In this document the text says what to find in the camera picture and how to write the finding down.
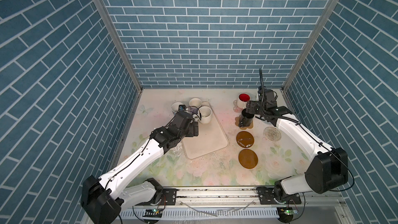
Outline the black mug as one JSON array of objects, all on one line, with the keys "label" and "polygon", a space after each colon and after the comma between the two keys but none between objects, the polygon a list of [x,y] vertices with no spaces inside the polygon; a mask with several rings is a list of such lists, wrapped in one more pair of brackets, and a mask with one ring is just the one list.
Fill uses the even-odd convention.
[{"label": "black mug", "polygon": [[254,117],[255,117],[254,114],[248,113],[246,109],[243,109],[239,117],[238,126],[240,128],[250,127]]}]

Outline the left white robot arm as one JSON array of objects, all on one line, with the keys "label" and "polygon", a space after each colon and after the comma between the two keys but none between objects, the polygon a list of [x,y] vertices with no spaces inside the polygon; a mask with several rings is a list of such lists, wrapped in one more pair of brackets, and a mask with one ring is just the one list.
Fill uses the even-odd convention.
[{"label": "left white robot arm", "polygon": [[127,188],[145,168],[176,147],[183,138],[199,134],[199,124],[185,111],[179,111],[165,126],[154,129],[148,140],[121,164],[96,178],[83,182],[81,207],[95,224],[110,224],[130,205],[158,204],[163,187],[153,178]]}]

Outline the white mug red inside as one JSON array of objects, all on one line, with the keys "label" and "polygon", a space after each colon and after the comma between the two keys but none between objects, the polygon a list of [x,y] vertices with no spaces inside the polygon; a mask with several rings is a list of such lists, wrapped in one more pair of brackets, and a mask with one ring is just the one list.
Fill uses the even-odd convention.
[{"label": "white mug red inside", "polygon": [[241,109],[245,109],[249,101],[250,101],[250,95],[246,93],[241,93],[237,98],[236,105]]}]

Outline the multicolour stitched round coaster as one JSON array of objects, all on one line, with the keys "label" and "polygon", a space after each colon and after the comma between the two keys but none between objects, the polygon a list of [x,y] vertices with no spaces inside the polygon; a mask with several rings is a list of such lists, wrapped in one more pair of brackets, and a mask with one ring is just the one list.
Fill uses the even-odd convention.
[{"label": "multicolour stitched round coaster", "polygon": [[271,142],[277,142],[282,138],[281,132],[275,127],[267,127],[263,131],[263,135]]}]

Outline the brown paw coaster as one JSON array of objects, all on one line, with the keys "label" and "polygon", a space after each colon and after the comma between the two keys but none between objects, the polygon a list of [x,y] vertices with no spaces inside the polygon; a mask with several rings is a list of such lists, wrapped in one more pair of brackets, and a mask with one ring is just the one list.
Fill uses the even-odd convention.
[{"label": "brown paw coaster", "polygon": [[[239,125],[239,117],[235,117],[235,125],[237,126],[237,127],[239,127],[238,125]],[[249,125],[249,126],[247,126],[247,127],[239,127],[241,130],[246,130],[246,129],[252,129],[254,127],[254,123],[253,122],[251,122],[251,124]]]}]

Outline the beige serving tray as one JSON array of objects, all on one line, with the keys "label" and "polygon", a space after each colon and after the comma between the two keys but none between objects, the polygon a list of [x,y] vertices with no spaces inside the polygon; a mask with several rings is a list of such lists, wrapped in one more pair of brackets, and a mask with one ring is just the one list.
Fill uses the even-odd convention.
[{"label": "beige serving tray", "polygon": [[212,111],[209,123],[199,122],[199,135],[192,138],[184,138],[182,146],[188,159],[193,160],[212,152],[228,147],[228,138],[217,119],[210,103],[204,101],[202,107],[209,107]]}]

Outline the pink flower coaster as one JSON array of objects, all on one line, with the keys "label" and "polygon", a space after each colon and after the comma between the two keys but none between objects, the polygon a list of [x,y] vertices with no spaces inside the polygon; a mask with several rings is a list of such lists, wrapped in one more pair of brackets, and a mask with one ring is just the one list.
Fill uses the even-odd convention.
[{"label": "pink flower coaster", "polygon": [[241,111],[242,111],[243,109],[240,108],[240,107],[238,106],[238,100],[235,100],[235,101],[233,102],[233,105],[234,105],[233,111],[236,112],[236,113],[241,113]]}]

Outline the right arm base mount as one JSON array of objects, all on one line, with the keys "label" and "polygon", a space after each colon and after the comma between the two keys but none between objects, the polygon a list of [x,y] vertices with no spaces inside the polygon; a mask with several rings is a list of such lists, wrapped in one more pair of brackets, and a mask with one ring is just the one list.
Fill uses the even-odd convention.
[{"label": "right arm base mount", "polygon": [[258,194],[261,205],[272,205],[272,204],[283,205],[288,203],[295,203],[295,204],[302,203],[299,194],[288,195],[279,186],[274,188],[257,187],[256,193]]}]

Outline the brown round coaster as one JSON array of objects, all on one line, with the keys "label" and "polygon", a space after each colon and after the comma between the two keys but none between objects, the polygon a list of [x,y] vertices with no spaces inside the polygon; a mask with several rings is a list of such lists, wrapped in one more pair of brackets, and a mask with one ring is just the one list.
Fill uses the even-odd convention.
[{"label": "brown round coaster", "polygon": [[251,133],[241,131],[236,136],[236,142],[242,148],[251,148],[254,145],[255,138]]},{"label": "brown round coaster", "polygon": [[258,165],[258,156],[251,149],[243,149],[238,155],[238,160],[241,166],[246,169],[254,169]]}]

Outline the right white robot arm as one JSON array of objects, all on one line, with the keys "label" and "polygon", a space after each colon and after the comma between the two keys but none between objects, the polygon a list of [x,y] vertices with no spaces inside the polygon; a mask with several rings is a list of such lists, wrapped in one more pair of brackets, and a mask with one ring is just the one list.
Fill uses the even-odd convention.
[{"label": "right white robot arm", "polygon": [[287,107],[278,106],[277,93],[265,87],[261,69],[259,76],[258,100],[248,101],[247,112],[285,132],[307,153],[309,160],[309,167],[304,174],[287,177],[275,183],[274,198],[282,202],[287,197],[305,192],[336,192],[339,186],[348,183],[348,179],[353,177],[348,168],[347,152],[327,144],[303,126]]}]

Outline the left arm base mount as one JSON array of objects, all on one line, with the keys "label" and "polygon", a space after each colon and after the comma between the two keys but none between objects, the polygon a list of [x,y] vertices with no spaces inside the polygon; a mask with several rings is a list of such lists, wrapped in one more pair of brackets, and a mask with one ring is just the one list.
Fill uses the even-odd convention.
[{"label": "left arm base mount", "polygon": [[164,188],[162,192],[156,192],[154,197],[148,201],[139,203],[138,205],[142,206],[159,206],[159,205],[175,205],[177,198],[177,189],[176,188]]}]

